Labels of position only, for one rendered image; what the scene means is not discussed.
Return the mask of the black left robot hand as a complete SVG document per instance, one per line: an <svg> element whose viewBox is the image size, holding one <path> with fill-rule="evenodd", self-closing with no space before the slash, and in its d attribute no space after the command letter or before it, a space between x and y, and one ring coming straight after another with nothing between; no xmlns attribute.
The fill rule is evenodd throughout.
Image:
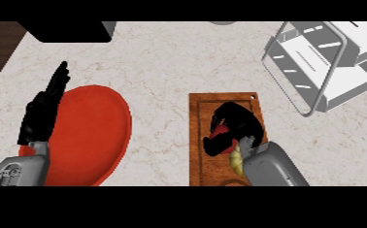
<svg viewBox="0 0 367 228"><path fill-rule="evenodd" d="M40 91L25 106L17 144L47 142L51 136L57 108L69 82L68 63L63 61L53 73L44 91Z"/></svg>

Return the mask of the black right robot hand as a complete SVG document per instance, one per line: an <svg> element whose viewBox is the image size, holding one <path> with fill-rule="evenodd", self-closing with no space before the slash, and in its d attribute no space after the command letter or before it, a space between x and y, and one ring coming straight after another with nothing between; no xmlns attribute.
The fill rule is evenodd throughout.
<svg viewBox="0 0 367 228"><path fill-rule="evenodd" d="M213 139L204 137L204 150L208 156L216 156L232 144L232 140L251 139L250 147L260 145L263 128L253 113L236 103L225 102L214 110L210 122L210 132L214 131L219 123L229 131L219 134Z"/></svg>

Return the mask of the red tomato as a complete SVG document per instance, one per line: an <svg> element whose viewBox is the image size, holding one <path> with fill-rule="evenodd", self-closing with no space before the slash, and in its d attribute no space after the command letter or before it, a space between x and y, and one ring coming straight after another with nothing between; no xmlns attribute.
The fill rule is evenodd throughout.
<svg viewBox="0 0 367 228"><path fill-rule="evenodd" d="M216 126L214 131L210 133L208 138L213 139L219 134L225 134L229 131L228 127L220 124ZM222 151L222 154L229 154L235 150L236 140L232 140L231 146Z"/></svg>

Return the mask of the brown wooden cutting board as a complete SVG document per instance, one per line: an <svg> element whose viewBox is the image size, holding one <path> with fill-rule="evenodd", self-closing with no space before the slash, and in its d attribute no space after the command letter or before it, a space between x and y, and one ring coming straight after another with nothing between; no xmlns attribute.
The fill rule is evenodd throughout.
<svg viewBox="0 0 367 228"><path fill-rule="evenodd" d="M189 94L189 185L250 186L229 166L229 154L207 156L204 137L210 135L210 121L217 107L228 101L245 107L263 122L257 94L254 92Z"/></svg>

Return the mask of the red oval plate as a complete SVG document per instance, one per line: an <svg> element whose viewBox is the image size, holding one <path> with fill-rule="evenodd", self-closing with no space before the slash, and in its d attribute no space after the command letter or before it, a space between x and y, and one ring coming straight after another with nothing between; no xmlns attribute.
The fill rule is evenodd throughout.
<svg viewBox="0 0 367 228"><path fill-rule="evenodd" d="M123 157L130 131L127 103L111 88L87 85L65 92L47 141L50 165L43 185L99 185ZM19 156L32 154L28 144L20 146Z"/></svg>

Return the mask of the yellow-green vegetable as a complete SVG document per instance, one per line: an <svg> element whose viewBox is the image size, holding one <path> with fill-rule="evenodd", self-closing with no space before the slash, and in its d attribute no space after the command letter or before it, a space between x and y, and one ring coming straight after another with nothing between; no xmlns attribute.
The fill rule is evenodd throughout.
<svg viewBox="0 0 367 228"><path fill-rule="evenodd" d="M242 169L244 162L242 162L241 152L236 148L229 153L229 166L236 176L242 177L244 176L244 169Z"/></svg>

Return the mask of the black appliance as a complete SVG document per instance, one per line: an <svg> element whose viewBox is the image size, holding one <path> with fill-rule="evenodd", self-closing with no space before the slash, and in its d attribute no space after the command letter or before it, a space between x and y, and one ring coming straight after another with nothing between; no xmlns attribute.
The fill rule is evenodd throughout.
<svg viewBox="0 0 367 228"><path fill-rule="evenodd" d="M20 26L41 43L108 43L114 21L20 21Z"/></svg>

